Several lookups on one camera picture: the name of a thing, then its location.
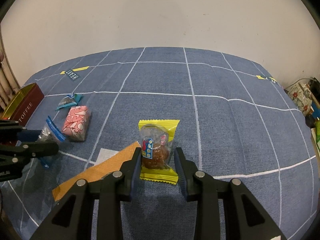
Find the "pink patterned snack pack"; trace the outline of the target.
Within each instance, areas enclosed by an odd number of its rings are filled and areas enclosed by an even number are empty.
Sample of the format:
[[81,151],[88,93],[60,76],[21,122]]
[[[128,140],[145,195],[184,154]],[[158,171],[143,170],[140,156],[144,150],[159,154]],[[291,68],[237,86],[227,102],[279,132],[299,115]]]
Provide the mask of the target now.
[[61,132],[70,141],[85,141],[91,113],[87,106],[74,106],[69,110]]

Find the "beige curtain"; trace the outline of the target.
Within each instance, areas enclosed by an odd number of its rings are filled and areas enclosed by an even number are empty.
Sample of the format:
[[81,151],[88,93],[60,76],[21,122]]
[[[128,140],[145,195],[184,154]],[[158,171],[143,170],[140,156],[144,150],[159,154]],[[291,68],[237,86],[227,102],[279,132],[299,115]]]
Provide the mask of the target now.
[[13,71],[10,68],[7,55],[3,46],[3,41],[1,40],[1,67],[0,67],[0,89],[1,89],[1,112],[9,105],[13,97],[20,90],[20,85],[18,84]]

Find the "blue-edged dark snack packet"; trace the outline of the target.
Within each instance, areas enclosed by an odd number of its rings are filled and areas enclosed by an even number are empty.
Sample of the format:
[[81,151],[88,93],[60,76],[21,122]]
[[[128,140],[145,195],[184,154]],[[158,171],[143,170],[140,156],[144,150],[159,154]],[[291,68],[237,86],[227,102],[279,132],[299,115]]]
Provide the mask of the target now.
[[46,118],[46,123],[36,142],[55,142],[58,145],[66,140],[63,133],[57,128],[51,117]]

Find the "orange tape strip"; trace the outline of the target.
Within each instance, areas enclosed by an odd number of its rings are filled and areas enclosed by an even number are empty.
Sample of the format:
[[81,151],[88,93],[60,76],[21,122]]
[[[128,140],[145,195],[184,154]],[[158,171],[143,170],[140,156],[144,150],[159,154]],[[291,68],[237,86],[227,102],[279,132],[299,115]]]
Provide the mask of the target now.
[[114,156],[107,159],[106,161],[103,161],[98,165],[92,166],[86,169],[84,172],[81,172],[80,174],[60,184],[52,191],[54,201],[59,201],[79,179],[85,179],[90,183],[103,178],[103,176],[111,172],[120,170],[120,167],[123,164],[123,162],[132,159],[134,151],[137,147],[140,147],[140,144],[136,141],[124,148],[123,150],[121,150],[120,152],[116,153]]

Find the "red toffee tin box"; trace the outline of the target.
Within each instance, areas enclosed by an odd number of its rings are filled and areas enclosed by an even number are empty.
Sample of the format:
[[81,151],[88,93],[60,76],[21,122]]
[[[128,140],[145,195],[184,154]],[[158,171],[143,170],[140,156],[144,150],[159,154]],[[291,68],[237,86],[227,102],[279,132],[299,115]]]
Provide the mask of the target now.
[[44,94],[39,85],[31,83],[21,88],[12,98],[1,114],[1,120],[17,121],[25,126],[43,99]]

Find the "teal candy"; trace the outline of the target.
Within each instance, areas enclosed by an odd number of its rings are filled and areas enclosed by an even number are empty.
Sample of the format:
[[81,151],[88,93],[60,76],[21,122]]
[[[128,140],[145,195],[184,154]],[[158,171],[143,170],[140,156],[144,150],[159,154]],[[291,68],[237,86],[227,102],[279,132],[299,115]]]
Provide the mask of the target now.
[[61,99],[56,110],[59,111],[60,109],[63,109],[63,108],[76,106],[81,99],[82,99],[82,94],[75,94],[75,93],[68,94]]

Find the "yellow-edged snack packet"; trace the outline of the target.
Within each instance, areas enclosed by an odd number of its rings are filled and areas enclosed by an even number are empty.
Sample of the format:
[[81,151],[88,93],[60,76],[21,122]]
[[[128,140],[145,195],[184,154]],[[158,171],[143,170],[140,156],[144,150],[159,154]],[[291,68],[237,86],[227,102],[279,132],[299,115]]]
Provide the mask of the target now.
[[179,120],[139,120],[142,168],[140,179],[176,185],[178,175],[169,165],[172,142]]

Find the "floral ceramic pot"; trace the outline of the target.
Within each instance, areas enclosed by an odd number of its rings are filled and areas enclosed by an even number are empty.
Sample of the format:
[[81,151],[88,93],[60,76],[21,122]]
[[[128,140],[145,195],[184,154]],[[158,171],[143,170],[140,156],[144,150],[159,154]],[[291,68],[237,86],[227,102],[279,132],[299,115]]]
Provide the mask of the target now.
[[289,98],[296,104],[297,108],[306,117],[314,112],[312,103],[315,102],[316,98],[313,95],[310,85],[303,83],[304,79],[299,79],[292,85],[286,87],[286,91]]

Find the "white paper label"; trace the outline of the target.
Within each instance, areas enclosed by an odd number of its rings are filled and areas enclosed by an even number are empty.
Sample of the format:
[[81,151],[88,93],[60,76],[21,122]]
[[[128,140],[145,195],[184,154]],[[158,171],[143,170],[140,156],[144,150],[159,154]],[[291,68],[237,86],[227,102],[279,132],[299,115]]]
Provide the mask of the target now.
[[100,163],[105,162],[106,160],[112,158],[114,155],[116,155],[118,151],[101,148],[97,157],[97,160],[95,162],[95,165],[99,165]]

